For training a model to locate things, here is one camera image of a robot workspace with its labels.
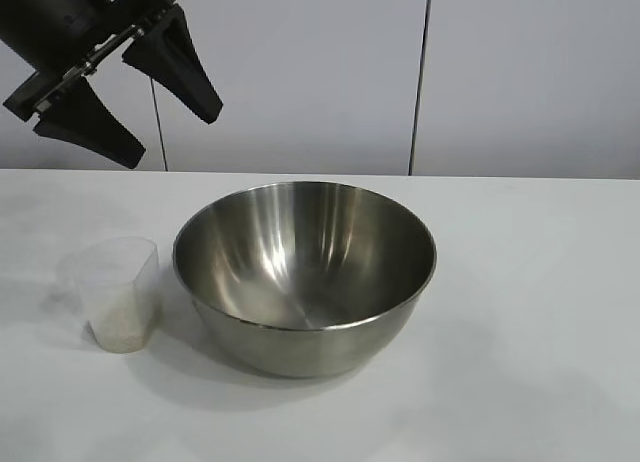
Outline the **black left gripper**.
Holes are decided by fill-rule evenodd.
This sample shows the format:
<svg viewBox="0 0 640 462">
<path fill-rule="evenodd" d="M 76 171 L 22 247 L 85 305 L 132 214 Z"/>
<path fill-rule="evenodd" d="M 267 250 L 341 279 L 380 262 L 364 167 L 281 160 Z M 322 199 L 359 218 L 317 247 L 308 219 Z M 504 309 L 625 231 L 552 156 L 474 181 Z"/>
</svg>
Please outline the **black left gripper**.
<svg viewBox="0 0 640 462">
<path fill-rule="evenodd" d="M 124 41 L 144 34 L 124 51 L 123 62 L 165 87 L 202 121 L 214 123 L 223 102 L 196 53 L 185 13 L 175 2 L 1 0 L 1 41 L 34 69 L 4 106 L 28 121 L 73 71 L 93 71 Z M 85 78 L 54 98 L 39 115 L 34 132 L 128 169 L 136 168 L 146 152 Z"/>
</svg>

